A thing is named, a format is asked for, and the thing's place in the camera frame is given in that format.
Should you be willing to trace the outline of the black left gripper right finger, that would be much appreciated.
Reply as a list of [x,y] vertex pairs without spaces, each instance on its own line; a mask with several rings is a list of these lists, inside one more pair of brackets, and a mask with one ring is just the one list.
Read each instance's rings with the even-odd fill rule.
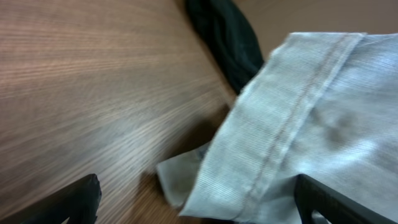
[[396,224],[305,174],[297,176],[294,200],[303,224]]

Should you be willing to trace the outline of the light blue denim shorts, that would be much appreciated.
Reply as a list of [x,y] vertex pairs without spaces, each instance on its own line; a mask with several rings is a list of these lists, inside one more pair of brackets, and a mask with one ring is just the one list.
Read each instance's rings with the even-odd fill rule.
[[306,174],[397,220],[397,35],[290,34],[215,137],[157,174],[183,216],[298,223]]

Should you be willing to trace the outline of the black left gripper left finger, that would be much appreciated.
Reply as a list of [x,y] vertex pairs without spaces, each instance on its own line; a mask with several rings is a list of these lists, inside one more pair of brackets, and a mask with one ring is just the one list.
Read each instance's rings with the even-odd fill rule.
[[88,174],[48,197],[13,213],[1,224],[95,224],[101,201],[96,174]]

